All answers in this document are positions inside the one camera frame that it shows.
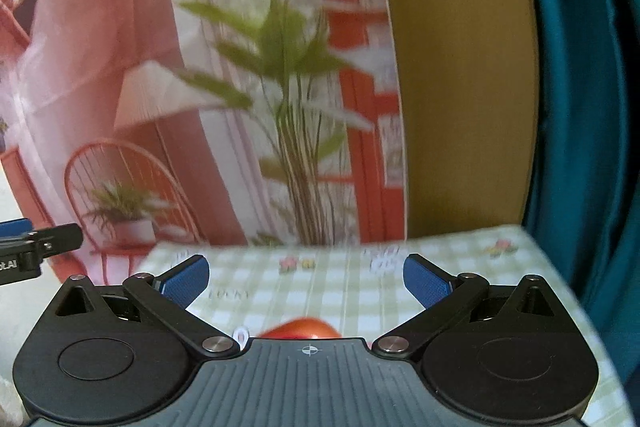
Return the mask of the red bowl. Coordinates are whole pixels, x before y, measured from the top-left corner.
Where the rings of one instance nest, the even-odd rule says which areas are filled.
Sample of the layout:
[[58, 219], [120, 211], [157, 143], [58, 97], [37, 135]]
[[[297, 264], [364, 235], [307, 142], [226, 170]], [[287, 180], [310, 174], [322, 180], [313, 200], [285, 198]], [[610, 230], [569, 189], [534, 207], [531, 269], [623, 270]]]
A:
[[341, 334], [329, 323], [314, 317], [299, 317], [267, 329], [258, 335], [268, 339], [333, 339]]

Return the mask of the green checkered tablecloth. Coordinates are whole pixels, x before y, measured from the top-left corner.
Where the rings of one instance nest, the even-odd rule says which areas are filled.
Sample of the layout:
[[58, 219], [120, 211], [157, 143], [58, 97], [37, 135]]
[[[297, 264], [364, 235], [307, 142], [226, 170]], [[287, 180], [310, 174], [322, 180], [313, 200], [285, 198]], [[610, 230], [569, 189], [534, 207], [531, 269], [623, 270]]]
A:
[[160, 274], [193, 255], [204, 256], [209, 283], [189, 310], [240, 341], [299, 317], [314, 317], [343, 336], [372, 341], [421, 309], [402, 281], [402, 265], [412, 253], [451, 274], [474, 272], [491, 284], [514, 285], [526, 274], [543, 277], [598, 361], [599, 381], [585, 423], [634, 425], [623, 386], [600, 337], [546, 254], [516, 225], [361, 246], [160, 243], [137, 268]]

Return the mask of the teal curtain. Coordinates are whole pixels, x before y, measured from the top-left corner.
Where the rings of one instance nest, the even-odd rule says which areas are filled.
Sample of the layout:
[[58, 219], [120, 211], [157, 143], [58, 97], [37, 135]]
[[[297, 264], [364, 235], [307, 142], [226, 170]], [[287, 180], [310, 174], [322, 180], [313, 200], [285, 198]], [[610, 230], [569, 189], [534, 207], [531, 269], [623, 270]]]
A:
[[639, 0], [534, 0], [538, 135], [524, 225], [639, 369]]

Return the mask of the printed room backdrop cloth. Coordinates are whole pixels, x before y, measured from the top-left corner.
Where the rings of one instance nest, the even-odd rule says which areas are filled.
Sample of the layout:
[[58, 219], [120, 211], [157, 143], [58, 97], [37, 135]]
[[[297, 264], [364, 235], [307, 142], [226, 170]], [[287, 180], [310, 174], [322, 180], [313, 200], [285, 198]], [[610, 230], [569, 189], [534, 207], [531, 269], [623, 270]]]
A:
[[406, 236], [387, 0], [1, 0], [1, 167], [57, 277]]

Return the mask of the yellow wooden board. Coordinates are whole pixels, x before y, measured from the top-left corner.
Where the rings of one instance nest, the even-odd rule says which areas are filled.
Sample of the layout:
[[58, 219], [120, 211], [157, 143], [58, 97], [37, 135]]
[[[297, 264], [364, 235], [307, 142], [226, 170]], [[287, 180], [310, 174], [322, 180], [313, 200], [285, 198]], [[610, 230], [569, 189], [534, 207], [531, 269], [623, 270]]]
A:
[[516, 225], [538, 108], [533, 0], [388, 0], [412, 237]]

